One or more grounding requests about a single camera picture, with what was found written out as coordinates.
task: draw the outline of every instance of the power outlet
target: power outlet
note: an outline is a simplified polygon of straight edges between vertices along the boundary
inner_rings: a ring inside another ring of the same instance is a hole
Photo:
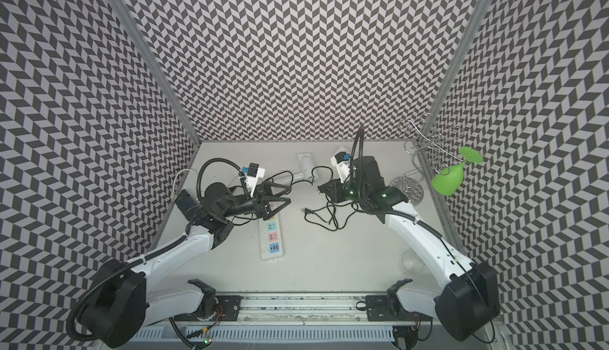
[[[270,207],[276,209],[276,202],[271,202]],[[283,242],[281,238],[281,225],[279,224],[279,214],[271,217],[267,221],[258,221],[258,231],[260,232],[260,256],[263,260],[277,261],[277,257],[283,256]]]

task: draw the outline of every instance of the black cable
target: black cable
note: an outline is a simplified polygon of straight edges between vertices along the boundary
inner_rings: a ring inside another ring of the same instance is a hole
[[[478,337],[476,336],[476,334],[472,334],[471,336],[472,336],[472,337],[474,337],[475,339],[479,340],[480,342],[482,342],[482,343],[486,343],[487,345],[489,345],[489,344],[491,344],[491,343],[493,343],[493,342],[495,341],[494,324],[493,324],[493,321],[492,321],[492,320],[491,320],[491,327],[493,328],[493,338],[491,338],[491,340],[490,340],[490,341],[485,341],[485,340],[483,340],[483,339],[480,339],[480,338],[478,338]]]
[[[359,306],[357,306],[358,304],[363,304],[363,308],[360,308]],[[360,312],[365,312],[367,308],[368,308],[368,305],[366,305],[365,301],[357,301],[355,303],[355,309],[358,309]]]
[[[241,186],[241,185],[235,185],[235,186],[231,186],[231,187],[229,187],[229,188],[228,188],[228,191],[229,191],[229,192],[231,192],[231,194],[232,194],[232,193],[234,193],[234,191],[235,191],[235,190],[236,190],[238,187],[240,187],[241,189],[243,189],[243,186]]]
[[[292,180],[290,181],[290,185],[291,185],[294,181],[294,173],[289,170],[280,171],[279,173],[277,173],[275,175],[271,175],[270,177],[265,179],[264,182],[268,181],[269,179],[272,179],[273,182],[275,182],[275,177],[277,177],[278,175],[283,174],[283,173],[290,173],[290,175],[292,176]]]
[[[231,222],[232,222],[232,221],[233,221],[235,218],[237,218],[237,219],[243,219],[243,220],[248,219],[248,221],[247,221],[247,222],[245,222],[245,223],[233,223],[233,226],[244,226],[244,225],[246,225],[246,224],[250,223],[250,222],[251,222],[251,221],[254,219],[254,213],[253,213],[253,212],[250,212],[250,217],[249,217],[249,218],[239,217],[239,216],[235,215],[234,217],[232,217]]]
[[[331,201],[328,200],[326,202],[326,205],[324,207],[322,207],[322,208],[319,208],[319,209],[316,209],[316,210],[304,209],[304,220],[307,221],[310,224],[316,224],[316,225],[318,225],[320,227],[323,227],[326,230],[331,231],[331,232],[342,230],[343,228],[346,227],[346,224],[349,222],[349,218],[351,218],[353,216],[353,214],[355,214],[357,212],[357,210],[355,208],[353,208],[354,211],[351,214],[349,214],[349,216],[346,217],[345,223],[342,226],[339,225],[339,221],[336,218],[336,211],[337,211],[337,208],[348,206],[350,204],[353,204],[353,203],[351,202],[349,204],[334,204],[334,203],[332,203]],[[319,215],[317,213],[318,211],[321,211],[323,209],[326,209],[328,211],[328,213],[330,214],[330,219],[326,220],[321,215]],[[324,224],[317,223],[317,222],[314,222],[314,221],[311,221],[311,220],[307,219],[307,215],[311,215],[311,214],[315,215],[322,222],[328,224],[329,227],[326,227]]]
[[[319,166],[315,166],[315,167],[313,167],[313,169],[311,169],[311,174],[313,175],[313,179],[311,180],[311,182],[315,182],[315,173],[313,173],[313,172],[314,172],[316,169],[319,169],[319,168],[328,169],[328,170],[331,172],[331,174],[330,174],[330,180],[332,180],[332,179],[334,178],[334,171],[332,170],[332,168],[331,168],[331,167],[329,167],[329,166],[324,166],[324,165],[319,165]]]
[[[402,218],[406,218],[408,220],[411,220],[413,222],[415,222],[415,224],[418,224],[419,226],[423,227],[424,229],[426,229],[427,231],[431,232],[435,237],[437,237],[438,239],[442,238],[442,234],[437,232],[433,227],[431,227],[429,224],[423,222],[422,220],[416,220],[415,217],[405,213],[405,212],[401,212],[398,210],[380,210],[380,211],[366,211],[367,214],[370,215],[397,215],[399,217]]]
[[[299,180],[299,181],[294,182],[294,183],[293,183],[293,184],[291,184],[290,186],[294,186],[294,185],[296,185],[296,184],[297,184],[297,183],[299,183],[299,182],[308,182],[309,184],[313,185],[313,181],[309,181],[308,179],[301,179],[301,180]]]
[[[352,150],[352,153],[353,153],[352,156],[353,156],[355,147],[356,146],[358,147],[357,154],[358,154],[359,164],[357,166],[357,177],[356,177],[356,181],[358,182],[356,201],[362,207],[362,210],[369,213],[377,208],[377,204],[373,200],[369,199],[368,193],[365,192],[366,183],[364,183],[364,181],[363,181],[363,140],[364,140],[364,136],[365,136],[365,131],[364,131],[364,128],[362,125],[357,130],[356,138],[353,142],[353,148],[351,150]],[[354,173],[352,165],[353,165],[353,161],[350,162],[350,166],[351,166],[350,172],[349,172],[350,176]]]
[[[418,334],[417,334],[417,337],[416,337],[416,338],[417,338],[419,341],[426,341],[426,340],[428,340],[428,339],[431,337],[431,331],[432,331],[432,330],[434,330],[434,318],[433,318],[433,317],[430,317],[430,318],[429,318],[429,333],[427,333],[427,336],[425,336],[425,338],[423,338],[423,339],[419,338],[419,337],[418,337]]]
[[[199,216],[199,214],[203,211],[203,207],[199,206],[199,209],[197,210],[197,212],[194,214],[194,217],[192,219],[190,219],[190,221],[188,222],[186,228],[184,229],[184,232],[186,232],[187,235],[190,234],[190,228],[193,226],[194,221],[197,219],[197,217]]]
[[[353,158],[355,156],[357,140],[359,139],[360,135],[363,137],[363,125],[359,127],[359,129],[357,130],[357,133],[355,134],[355,139],[353,140],[353,146],[351,148],[351,155],[349,156],[349,175],[346,177],[346,180],[345,180],[345,188],[351,187],[351,180],[353,179]]]
[[[178,328],[178,325],[175,323],[175,320],[173,319],[173,317],[171,317],[169,319],[169,323],[171,324],[171,327],[174,329],[175,333],[178,335],[178,338],[182,341],[182,343],[184,343],[184,345],[190,347],[192,350],[203,350],[203,349],[205,349],[205,348],[207,348],[209,346],[209,345],[197,346],[194,343],[190,342],[184,336],[184,334],[182,334],[182,332]]]
[[[204,163],[203,166],[201,166],[201,170],[197,174],[196,190],[197,190],[197,199],[199,201],[201,201],[201,198],[203,197],[201,194],[201,180],[203,179],[203,172],[205,171],[205,169],[208,166],[210,166],[214,162],[224,162],[224,163],[231,165],[235,169],[237,169],[237,171],[239,171],[239,177],[241,178],[241,187],[243,187],[244,190],[247,190],[245,174],[243,173],[243,171],[241,171],[241,168],[238,167],[236,163],[232,162],[231,160],[227,160],[225,158],[212,158],[212,159],[208,160],[206,163]]]

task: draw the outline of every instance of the cable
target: cable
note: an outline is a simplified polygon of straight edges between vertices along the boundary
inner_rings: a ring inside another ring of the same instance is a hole
[[[349,205],[351,205],[351,207],[353,208],[353,212],[351,214],[349,214],[349,216],[346,217],[345,223],[342,226],[340,226],[339,225],[339,221],[336,218],[336,210],[337,210],[337,208],[342,208],[342,207],[349,206]],[[319,215],[317,213],[318,211],[321,211],[323,209],[328,210],[328,213],[330,213],[330,219],[325,220],[321,215]],[[306,209],[305,208],[305,209],[303,209],[303,212],[304,212],[304,220],[307,221],[308,223],[310,223],[310,224],[316,224],[316,225],[318,225],[320,227],[325,228],[328,231],[335,232],[335,231],[339,231],[339,230],[342,230],[343,228],[345,228],[346,224],[349,222],[349,218],[351,218],[353,216],[353,214],[355,214],[357,212],[357,210],[353,207],[353,202],[350,202],[348,204],[334,204],[334,203],[332,203],[331,201],[328,200],[326,202],[326,205],[324,207],[322,207],[322,208],[319,208],[319,209],[316,209],[316,210],[311,210],[311,209]],[[314,222],[314,221],[310,221],[309,219],[307,219],[307,215],[311,215],[311,214],[315,215],[322,222],[327,223],[328,225],[333,224],[334,228],[332,228],[332,226],[326,227],[324,224],[317,223],[317,222]]]
[[[423,227],[427,231],[431,232],[438,239],[442,239],[442,234],[437,232],[429,224],[423,222],[422,220],[416,220],[415,217],[413,217],[413,216],[411,216],[411,215],[409,215],[409,214],[407,214],[405,212],[401,212],[401,211],[398,211],[398,210],[381,210],[381,211],[370,211],[370,212],[366,211],[366,214],[370,214],[370,215],[397,215],[399,217],[406,218],[408,220],[411,220],[411,221],[415,222],[415,224],[418,224],[419,226]]]
[[[345,179],[345,187],[351,187],[351,180],[353,179],[353,158],[355,156],[355,149],[357,147],[357,139],[359,139],[360,135],[363,137],[363,125],[359,127],[357,133],[355,133],[355,139],[353,140],[353,146],[351,148],[351,156],[349,157],[349,175]]]
[[[359,158],[359,166],[357,167],[357,179],[359,179],[359,183],[357,185],[357,203],[362,206],[362,210],[369,214],[371,211],[376,210],[378,206],[376,202],[368,198],[368,193],[365,192],[367,182],[363,181],[363,126],[361,126],[359,130],[361,130],[361,134],[359,134],[359,149],[357,153]]]
[[[355,309],[358,309],[360,312],[365,312],[367,308],[368,308],[368,305],[366,305],[365,301],[360,300],[355,303]]]
[[[265,179],[264,182],[268,181],[269,179],[272,179],[273,182],[275,182],[275,177],[277,177],[278,175],[282,175],[283,173],[290,173],[290,175],[292,176],[292,180],[290,181],[290,185],[292,185],[292,183],[294,182],[294,173],[289,171],[289,170],[280,171],[279,173],[277,173],[275,175],[271,175],[270,177]]]
[[[311,174],[313,175],[313,179],[311,179],[311,184],[313,185],[313,182],[315,182],[315,173],[313,173],[316,169],[319,168],[324,168],[324,169],[328,169],[331,174],[330,174],[330,180],[332,180],[334,178],[334,170],[332,170],[331,167],[329,166],[324,166],[324,165],[319,165],[319,166],[315,166],[313,167],[313,169],[311,169]]]
[[[209,345],[198,346],[198,345],[195,345],[194,343],[190,342],[184,336],[184,334],[182,334],[182,332],[178,328],[178,325],[175,323],[175,320],[174,320],[173,317],[169,318],[169,323],[171,324],[171,327],[174,329],[175,333],[178,335],[178,338],[182,341],[182,343],[184,343],[184,345],[190,347],[192,350],[203,350],[203,349],[206,349],[209,346]]]
[[[491,344],[491,343],[493,343],[493,342],[495,342],[494,324],[493,324],[493,321],[492,321],[492,320],[491,320],[491,327],[493,328],[493,338],[491,338],[491,340],[490,340],[490,341],[485,341],[485,340],[483,340],[483,339],[480,339],[480,338],[478,338],[478,337],[476,336],[476,334],[472,334],[472,337],[474,337],[475,339],[479,340],[480,342],[482,342],[482,343],[486,343],[486,344],[488,344],[488,345],[489,345],[489,344]]]
[[[207,332],[208,332],[208,331],[210,331],[210,330],[211,330],[211,329],[212,329],[212,328],[213,328],[215,325],[217,325],[217,324],[219,324],[219,323],[220,323],[220,317],[222,317],[222,314],[224,313],[224,307],[223,307],[222,305],[218,305],[218,306],[220,307],[220,309],[219,309],[219,310],[216,310],[216,313],[218,313],[218,316],[216,317],[216,321],[215,321],[213,324],[211,324],[211,325],[209,325],[209,326],[207,326],[207,327],[204,327],[203,329],[200,329],[200,330],[197,330],[197,331],[195,331],[195,332],[190,333],[189,335],[187,335],[187,339],[191,339],[191,338],[194,338],[194,337],[198,337],[198,336],[200,336],[200,335],[201,335],[201,334],[203,334],[203,333],[207,333]]]
[[[178,177],[180,176],[180,174],[184,173],[185,171],[190,171],[192,174],[194,174],[194,176],[197,176],[197,172],[194,171],[193,169],[182,169],[180,171],[178,171],[174,177],[174,183],[172,184],[172,188],[171,188],[171,200],[173,201],[176,198],[176,194],[175,194],[175,183],[178,180]]]
[[[294,182],[290,186],[294,186],[294,185],[296,185],[299,182],[308,182],[309,184],[313,185],[313,181],[309,181],[308,179],[301,179],[299,181]]]
[[[247,221],[247,222],[245,222],[245,223],[233,223],[233,226],[244,226],[244,225],[246,225],[246,224],[250,223],[250,222],[251,222],[251,221],[254,219],[254,213],[253,213],[253,212],[250,212],[250,217],[249,217],[249,218],[244,218],[244,217],[240,217],[240,216],[238,216],[238,215],[235,215],[234,217],[232,217],[232,219],[231,219],[231,223],[232,223],[232,221],[233,221],[235,218],[237,218],[237,219],[243,219],[243,220],[248,219],[248,221]]]
[[[224,162],[224,163],[227,163],[227,164],[231,165],[235,169],[237,169],[237,171],[239,171],[239,176],[241,177],[241,187],[243,187],[244,190],[247,190],[246,179],[245,179],[246,175],[243,173],[243,171],[241,171],[241,168],[238,167],[236,163],[232,162],[231,160],[227,160],[225,158],[212,158],[210,160],[207,160],[207,162],[204,163],[203,166],[201,166],[201,170],[197,174],[197,188],[196,188],[196,190],[197,190],[197,199],[199,201],[201,201],[201,198],[202,198],[202,194],[201,194],[201,180],[203,179],[203,172],[205,171],[205,169],[208,166],[210,166],[214,162]]]
[[[418,331],[420,328],[421,328],[421,322],[419,321],[416,330]],[[427,336],[425,336],[425,338],[423,338],[423,339],[419,338],[418,334],[417,334],[416,338],[419,341],[426,341],[426,340],[428,340],[431,337],[431,331],[433,331],[433,330],[434,330],[434,318],[433,317],[429,317],[429,333],[427,333]]]
[[[201,212],[203,211],[203,206],[199,206],[199,209],[197,210],[197,212],[194,214],[194,217],[192,219],[190,219],[190,221],[188,222],[186,228],[184,229],[184,232],[189,235],[190,234],[190,228],[193,226],[193,223],[195,220],[197,220],[197,218],[199,217],[199,214],[201,214]]]

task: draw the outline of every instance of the green cup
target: green cup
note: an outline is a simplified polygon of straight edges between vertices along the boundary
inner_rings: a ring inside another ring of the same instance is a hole
[[[464,166],[465,163],[461,162],[458,165],[442,169],[442,171],[431,180],[431,186],[442,195],[449,196],[454,194],[459,186],[461,186],[461,182],[463,182]]]

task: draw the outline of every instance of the wire rack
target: wire rack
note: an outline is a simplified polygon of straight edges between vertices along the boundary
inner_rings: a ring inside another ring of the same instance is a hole
[[[423,114],[420,118],[420,123],[425,123],[430,116],[430,113]],[[429,136],[426,136],[420,131],[414,120],[408,119],[404,121],[404,124],[400,130],[403,133],[407,133],[410,131],[410,126],[415,129],[417,137],[413,141],[405,141],[404,150],[411,156],[412,166],[415,169],[407,171],[402,175],[402,177],[405,179],[407,178],[407,180],[403,182],[405,186],[401,187],[400,190],[402,190],[402,192],[413,204],[418,204],[422,199],[421,183],[423,180],[425,180],[425,165],[422,165],[423,161],[421,161],[418,156],[420,156],[424,151],[430,150],[435,151],[438,154],[443,153],[459,162],[464,161],[462,158],[451,154],[441,146],[441,144],[446,144],[460,139],[461,129],[457,126],[453,126],[450,128],[448,136],[441,136],[438,133],[432,133]],[[450,172],[449,163],[440,162],[438,164],[437,161],[431,160],[430,156],[427,156],[427,158],[429,159],[429,165],[427,167],[431,169],[431,174],[440,174],[440,172],[442,172],[446,175]]]

